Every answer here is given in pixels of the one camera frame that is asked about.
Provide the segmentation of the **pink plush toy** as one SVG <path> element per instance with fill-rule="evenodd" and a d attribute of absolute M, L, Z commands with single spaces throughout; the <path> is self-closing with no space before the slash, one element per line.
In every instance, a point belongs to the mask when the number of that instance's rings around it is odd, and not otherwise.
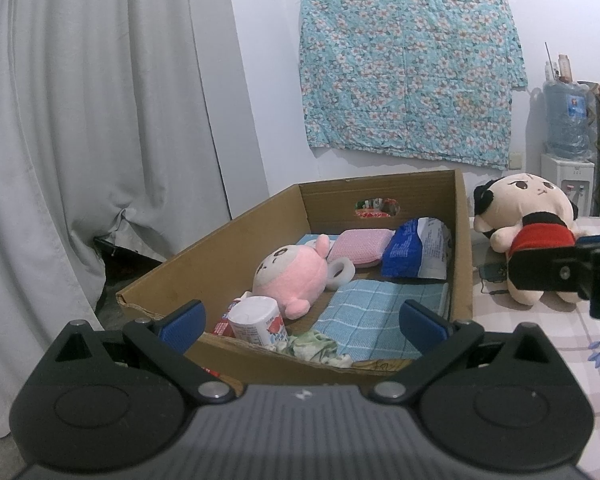
<path fill-rule="evenodd" d="M 326 289 L 334 292 L 355 276 L 355 266 L 348 258 L 328 261 L 331 249 L 326 234 L 309 245 L 279 247 L 258 265 L 251 292 L 275 299 L 286 320 L 302 318 Z"/>

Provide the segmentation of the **white water dispenser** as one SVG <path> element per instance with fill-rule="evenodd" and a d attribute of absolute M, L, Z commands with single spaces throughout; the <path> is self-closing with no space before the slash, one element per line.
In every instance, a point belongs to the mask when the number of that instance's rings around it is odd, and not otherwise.
<path fill-rule="evenodd" d="M 583 217 L 591 213 L 594 172 L 592 162 L 541 155 L 541 176 L 557 184 Z"/>

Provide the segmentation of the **grey curtain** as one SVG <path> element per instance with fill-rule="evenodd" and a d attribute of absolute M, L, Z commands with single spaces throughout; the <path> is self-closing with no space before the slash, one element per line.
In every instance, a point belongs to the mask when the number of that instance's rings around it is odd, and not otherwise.
<path fill-rule="evenodd" d="M 169 257 L 266 196 L 230 0 L 0 0 L 0 438 L 95 240 Z"/>

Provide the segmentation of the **teal floral wall cloth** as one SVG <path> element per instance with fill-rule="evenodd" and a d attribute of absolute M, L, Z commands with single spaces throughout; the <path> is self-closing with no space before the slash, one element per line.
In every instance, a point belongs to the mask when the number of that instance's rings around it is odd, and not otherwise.
<path fill-rule="evenodd" d="M 306 140 L 503 170 L 527 87 L 507 0 L 300 0 Z"/>

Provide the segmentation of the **blue water jug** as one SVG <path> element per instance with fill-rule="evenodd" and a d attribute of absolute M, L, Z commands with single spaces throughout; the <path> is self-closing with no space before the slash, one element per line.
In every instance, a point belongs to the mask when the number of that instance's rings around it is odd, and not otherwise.
<path fill-rule="evenodd" d="M 591 155 L 585 84 L 547 81 L 543 86 L 546 109 L 548 154 L 568 159 L 587 160 Z"/>

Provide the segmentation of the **blue white tissue pack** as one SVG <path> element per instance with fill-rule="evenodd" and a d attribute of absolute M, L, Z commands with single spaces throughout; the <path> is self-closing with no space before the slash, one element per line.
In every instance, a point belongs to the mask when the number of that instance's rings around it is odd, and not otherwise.
<path fill-rule="evenodd" d="M 445 281 L 452 256 L 452 236 L 438 218 L 419 217 L 394 232 L 381 259 L 384 278 Z"/>

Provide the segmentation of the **blue striped towel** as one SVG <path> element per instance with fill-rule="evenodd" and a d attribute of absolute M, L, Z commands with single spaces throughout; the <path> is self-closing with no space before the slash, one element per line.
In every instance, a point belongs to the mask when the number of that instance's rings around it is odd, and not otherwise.
<path fill-rule="evenodd" d="M 334 292 L 313 328 L 335 341 L 337 352 L 354 362 L 414 360 L 419 352 L 402 335 L 399 325 L 400 307 L 406 300 L 414 300 L 442 318 L 449 315 L 449 285 L 445 282 L 354 280 Z"/>

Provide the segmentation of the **black-haired plush doll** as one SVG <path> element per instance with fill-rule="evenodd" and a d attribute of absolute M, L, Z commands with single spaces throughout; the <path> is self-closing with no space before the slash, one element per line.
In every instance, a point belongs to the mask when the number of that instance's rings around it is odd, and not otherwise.
<path fill-rule="evenodd" d="M 578 215 L 564 191 L 534 174 L 509 174 L 474 189 L 474 229 L 507 258 L 523 249 L 576 244 L 586 234 Z"/>

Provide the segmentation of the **green floral cloth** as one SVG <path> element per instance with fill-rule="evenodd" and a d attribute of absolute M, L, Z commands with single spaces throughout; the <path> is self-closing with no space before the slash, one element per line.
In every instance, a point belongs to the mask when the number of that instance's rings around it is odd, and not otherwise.
<path fill-rule="evenodd" d="M 333 366 L 349 368 L 353 364 L 352 358 L 345 353 L 338 352 L 338 342 L 317 330 L 309 330 L 298 336 L 289 336 L 285 341 L 275 345 L 275 351 L 285 356 Z"/>

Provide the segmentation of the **checkered bed sheet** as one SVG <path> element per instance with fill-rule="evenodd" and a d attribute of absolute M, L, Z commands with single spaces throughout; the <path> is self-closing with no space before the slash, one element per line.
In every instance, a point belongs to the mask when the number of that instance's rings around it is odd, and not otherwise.
<path fill-rule="evenodd" d="M 539 324 L 562 355 L 595 412 L 595 427 L 579 467 L 600 479 L 600 321 L 588 314 L 588 303 L 566 304 L 552 292 L 533 307 L 517 304 L 502 283 L 480 278 L 480 270 L 503 257 L 492 252 L 486 237 L 471 231 L 474 262 L 474 319 L 487 330 L 511 332 L 521 322 Z"/>

